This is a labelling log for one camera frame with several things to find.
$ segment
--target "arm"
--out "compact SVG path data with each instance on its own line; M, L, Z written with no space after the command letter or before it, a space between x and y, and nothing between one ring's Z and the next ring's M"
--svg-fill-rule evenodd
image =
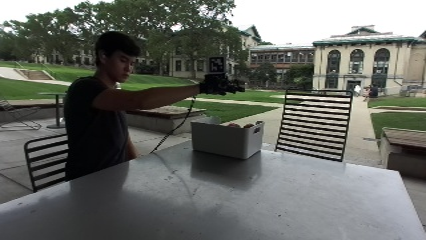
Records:
M91 106L106 111L153 109L183 100L199 93L199 86L157 87L139 91L106 89L94 98Z
M130 140L130 135L127 136L127 145L125 147L125 151L126 151L126 154L127 154L127 161L137 158L137 152L135 152L135 148L134 148L134 145L131 143L131 140Z

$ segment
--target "man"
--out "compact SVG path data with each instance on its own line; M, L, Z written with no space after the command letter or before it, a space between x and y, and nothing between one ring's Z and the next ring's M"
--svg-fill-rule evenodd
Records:
M94 52L94 75L77 79L66 92L67 180L135 158L125 110L153 109L198 93L223 90L205 83L139 91L115 89L115 84L123 83L131 73L139 48L125 34L106 32L97 39Z

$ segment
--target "white storage bin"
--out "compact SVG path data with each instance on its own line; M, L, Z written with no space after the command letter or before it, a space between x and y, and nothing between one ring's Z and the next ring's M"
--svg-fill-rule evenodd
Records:
M190 122L191 147L197 151L247 159L262 148L263 122L250 128L219 125L218 117Z

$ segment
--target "grass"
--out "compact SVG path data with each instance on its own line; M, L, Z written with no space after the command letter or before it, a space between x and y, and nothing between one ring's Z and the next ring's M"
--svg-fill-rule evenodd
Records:
M225 96L199 94L198 98L226 99L226 100L235 100L235 101L251 101L251 102L266 102L266 103L283 103L283 98L272 97L276 95L283 95L283 92L246 90L244 92L236 92L235 94L227 93Z
M372 113L371 122L375 138L380 137L383 127L426 131L426 113Z
M30 70L45 70L41 64L37 63L20 63L20 65ZM77 78L93 75L94 71L71 66L45 64L54 72L53 77L58 81L73 82ZM0 67L18 68L14 62L0 61ZM151 86L169 86L169 85L186 85L191 82L186 79L131 74L126 83L122 84L123 89L145 89Z
M66 86L33 83L27 81L9 80L0 78L0 94L8 100L17 99L42 99L45 95L38 95L38 92L65 92Z
M42 70L41 64L35 63L20 63L21 66L31 70ZM54 72L54 77L59 81L73 82L77 78L93 75L93 70L46 64L49 69ZM0 61L0 67L16 68L14 62ZM161 86L182 86L193 84L187 79L166 77L166 76L153 76L153 75L139 75L131 74L129 80L121 84L122 89L126 90L142 90L151 87ZM252 91L246 90L246 92L238 92L235 94L227 93L225 96L219 95L206 95L199 94L198 98L206 99L226 99L235 101L252 101L252 102L267 102L267 103L282 103L282 98L274 98L274 95L283 95L282 92L271 91Z
M187 100L173 104L173 106L187 107L187 108L189 108L189 105L190 105L190 101ZM205 114L207 116L219 117L221 122L230 122L239 118L243 118L275 109L275 107L264 107L258 105L213 103L213 102L201 102L201 101L199 102L195 101L194 108L206 109Z
M386 96L368 101L368 108L378 106L426 107L426 98Z
M62 85L33 83L27 81L0 78L0 93L8 100L42 99L46 98L46 96L38 95L38 92L65 92L66 89L67 87ZM190 101L185 100L173 105L179 107L189 107ZM206 109L206 115L219 117L222 122L229 122L275 109L274 107L201 101L195 101L194 108Z

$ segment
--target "chair back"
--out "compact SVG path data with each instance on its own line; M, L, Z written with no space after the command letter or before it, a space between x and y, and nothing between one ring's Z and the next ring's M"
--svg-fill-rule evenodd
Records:
M351 91L286 90L275 151L342 161Z
M66 134L29 140L23 152L33 192L65 182Z

